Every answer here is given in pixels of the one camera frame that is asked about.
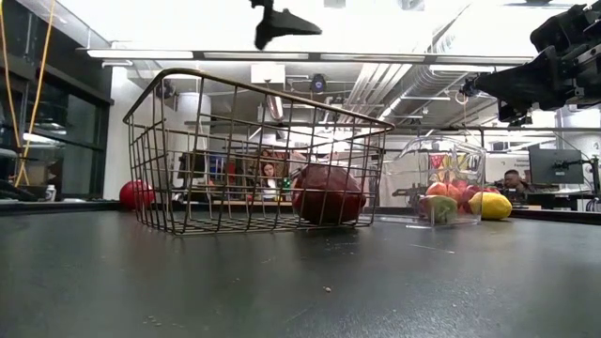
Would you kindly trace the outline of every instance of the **green fruit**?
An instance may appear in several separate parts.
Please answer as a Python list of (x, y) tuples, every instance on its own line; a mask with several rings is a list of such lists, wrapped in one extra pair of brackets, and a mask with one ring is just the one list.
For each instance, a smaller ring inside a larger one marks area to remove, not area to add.
[(435, 225), (451, 223), (458, 214), (457, 202), (451, 197), (426, 196), (419, 203), (420, 214)]

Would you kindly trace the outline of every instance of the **clear plastic container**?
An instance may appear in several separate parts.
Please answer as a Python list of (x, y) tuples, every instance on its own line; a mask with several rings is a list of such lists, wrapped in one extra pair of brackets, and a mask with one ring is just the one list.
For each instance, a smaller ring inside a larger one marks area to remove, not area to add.
[(407, 226), (475, 224), (482, 219), (485, 150), (443, 136), (419, 137), (384, 159), (379, 205)]

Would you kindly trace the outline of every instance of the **computer monitor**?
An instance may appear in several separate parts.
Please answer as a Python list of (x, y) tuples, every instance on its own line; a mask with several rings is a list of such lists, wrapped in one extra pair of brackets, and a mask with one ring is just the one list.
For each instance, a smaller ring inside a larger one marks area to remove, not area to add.
[(528, 148), (534, 184), (582, 184), (582, 153), (575, 149)]

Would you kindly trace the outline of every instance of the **desk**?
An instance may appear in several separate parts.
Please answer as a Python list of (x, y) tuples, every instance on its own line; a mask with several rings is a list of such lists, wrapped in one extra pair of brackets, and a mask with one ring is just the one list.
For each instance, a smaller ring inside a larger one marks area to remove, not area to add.
[(541, 206), (543, 209), (556, 207), (569, 208), (578, 211), (578, 200), (593, 199), (590, 192), (529, 192), (529, 205)]
[(601, 337), (600, 226), (174, 238), (113, 211), (2, 225), (11, 338)]

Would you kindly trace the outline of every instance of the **wire basket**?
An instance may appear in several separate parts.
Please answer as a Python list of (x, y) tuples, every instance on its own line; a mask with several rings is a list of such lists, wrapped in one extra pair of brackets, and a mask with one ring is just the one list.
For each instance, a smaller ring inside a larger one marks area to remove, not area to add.
[[(196, 89), (172, 97), (173, 77)], [(394, 128), (193, 69), (161, 71), (123, 122), (137, 220), (176, 235), (370, 225)]]

